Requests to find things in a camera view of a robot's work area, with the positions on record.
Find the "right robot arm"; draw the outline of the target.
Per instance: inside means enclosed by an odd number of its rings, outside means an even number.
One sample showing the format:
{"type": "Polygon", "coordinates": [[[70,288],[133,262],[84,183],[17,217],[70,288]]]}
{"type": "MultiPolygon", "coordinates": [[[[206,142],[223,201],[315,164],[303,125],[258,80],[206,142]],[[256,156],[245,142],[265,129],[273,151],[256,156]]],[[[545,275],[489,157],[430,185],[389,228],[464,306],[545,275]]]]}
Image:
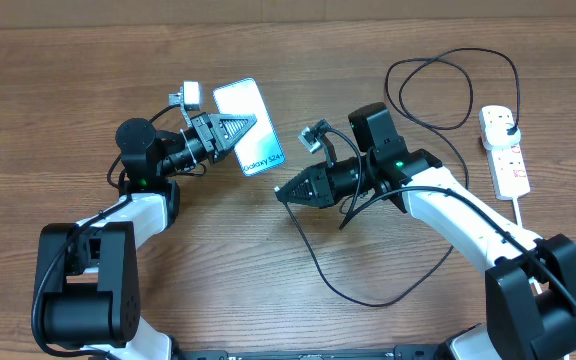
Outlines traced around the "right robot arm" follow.
{"type": "Polygon", "coordinates": [[[324,162],[275,190],[284,206],[331,207],[372,191],[442,235],[485,281],[486,320],[437,345],[397,345],[397,359],[562,359],[576,351],[576,244],[507,220],[424,149],[411,152],[382,102],[348,116],[354,156],[339,161],[326,121],[299,138],[324,162]]]}

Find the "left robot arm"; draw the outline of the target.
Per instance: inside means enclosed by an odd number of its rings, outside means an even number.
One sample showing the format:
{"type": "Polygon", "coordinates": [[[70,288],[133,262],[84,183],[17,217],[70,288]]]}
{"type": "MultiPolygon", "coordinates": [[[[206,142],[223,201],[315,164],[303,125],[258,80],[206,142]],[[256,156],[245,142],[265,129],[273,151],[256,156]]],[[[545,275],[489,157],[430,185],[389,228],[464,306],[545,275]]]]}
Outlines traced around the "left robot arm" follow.
{"type": "Polygon", "coordinates": [[[252,114],[200,113],[185,131],[144,118],[122,123],[118,202],[39,237],[31,329],[41,350],[62,358],[181,359],[176,340],[141,315],[137,250],[179,213],[179,175],[217,163],[255,125],[252,114]]]}

